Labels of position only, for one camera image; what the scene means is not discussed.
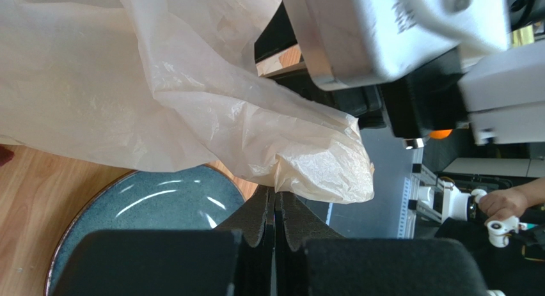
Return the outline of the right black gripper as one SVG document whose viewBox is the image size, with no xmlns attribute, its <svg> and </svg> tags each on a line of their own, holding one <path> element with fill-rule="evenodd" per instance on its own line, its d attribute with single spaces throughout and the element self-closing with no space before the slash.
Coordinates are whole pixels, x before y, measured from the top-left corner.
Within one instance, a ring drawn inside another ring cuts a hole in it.
<svg viewBox="0 0 545 296">
<path fill-rule="evenodd" d="M 284 4 L 281 4 L 255 46 L 263 61 L 298 45 Z M 348 113 L 359 127 L 390 127 L 399 138 L 428 137 L 434 130 L 456 128 L 467 120 L 457 88 L 462 70 L 457 49 L 451 49 L 391 82 L 325 91 L 315 85 L 303 58 L 291 70 L 272 75 L 273 81 L 302 97 Z"/>
</svg>

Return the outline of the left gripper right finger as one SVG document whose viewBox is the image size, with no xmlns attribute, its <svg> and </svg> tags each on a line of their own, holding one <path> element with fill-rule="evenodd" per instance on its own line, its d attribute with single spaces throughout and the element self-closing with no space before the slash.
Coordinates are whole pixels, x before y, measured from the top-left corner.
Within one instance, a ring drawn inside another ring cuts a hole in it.
<svg viewBox="0 0 545 296">
<path fill-rule="evenodd" d="M 291 192 L 275 194 L 276 293 L 308 295 L 307 240 L 342 238 Z"/>
</svg>

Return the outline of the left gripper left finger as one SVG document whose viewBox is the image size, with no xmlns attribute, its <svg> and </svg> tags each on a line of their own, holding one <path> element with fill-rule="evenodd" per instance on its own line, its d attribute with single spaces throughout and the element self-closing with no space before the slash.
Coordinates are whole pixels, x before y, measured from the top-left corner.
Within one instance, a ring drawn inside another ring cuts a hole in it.
<svg viewBox="0 0 545 296">
<path fill-rule="evenodd" d="M 259 185 L 256 191 L 215 231 L 241 234 L 234 272 L 234 295 L 270 295 L 274 249 L 274 195 Z"/>
</svg>

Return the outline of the yellow fake fruit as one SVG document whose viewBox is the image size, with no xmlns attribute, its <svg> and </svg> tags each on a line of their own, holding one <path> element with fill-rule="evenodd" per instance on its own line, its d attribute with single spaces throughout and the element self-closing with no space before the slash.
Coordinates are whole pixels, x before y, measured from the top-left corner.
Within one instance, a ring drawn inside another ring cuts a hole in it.
<svg viewBox="0 0 545 296">
<path fill-rule="evenodd" d="M 453 131 L 452 129 L 434 130 L 429 134 L 429 137 L 431 139 L 437 139 L 437 140 L 445 139 L 452 133 L 452 131 Z"/>
</svg>

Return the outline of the translucent plastic bag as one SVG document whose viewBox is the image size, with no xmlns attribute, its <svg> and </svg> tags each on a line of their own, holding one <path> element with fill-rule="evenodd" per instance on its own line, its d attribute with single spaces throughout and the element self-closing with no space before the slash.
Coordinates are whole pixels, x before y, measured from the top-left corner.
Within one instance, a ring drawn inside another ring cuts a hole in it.
<svg viewBox="0 0 545 296">
<path fill-rule="evenodd" d="M 1 140 L 108 166 L 374 197 L 357 119 L 259 77 L 281 0 L 1 0 Z"/>
</svg>

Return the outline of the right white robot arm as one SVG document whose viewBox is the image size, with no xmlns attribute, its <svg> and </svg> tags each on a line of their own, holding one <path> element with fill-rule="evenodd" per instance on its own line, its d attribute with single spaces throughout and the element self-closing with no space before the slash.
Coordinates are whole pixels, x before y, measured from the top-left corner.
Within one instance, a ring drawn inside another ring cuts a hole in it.
<svg viewBox="0 0 545 296">
<path fill-rule="evenodd" d="M 509 33 L 543 18 L 544 0 L 287 0 L 255 59 L 299 45 L 272 80 L 408 148 L 465 124 L 477 144 L 542 142 L 544 44 Z"/>
</svg>

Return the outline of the person's hand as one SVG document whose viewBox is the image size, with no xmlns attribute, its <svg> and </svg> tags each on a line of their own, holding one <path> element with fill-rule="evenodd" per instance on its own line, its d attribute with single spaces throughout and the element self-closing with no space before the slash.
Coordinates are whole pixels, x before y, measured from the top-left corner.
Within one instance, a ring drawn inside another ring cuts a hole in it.
<svg viewBox="0 0 545 296">
<path fill-rule="evenodd" d="M 519 187 L 490 192 L 478 202 L 479 209 L 489 221 L 504 221 L 521 217 L 532 206 L 532 198 Z"/>
</svg>

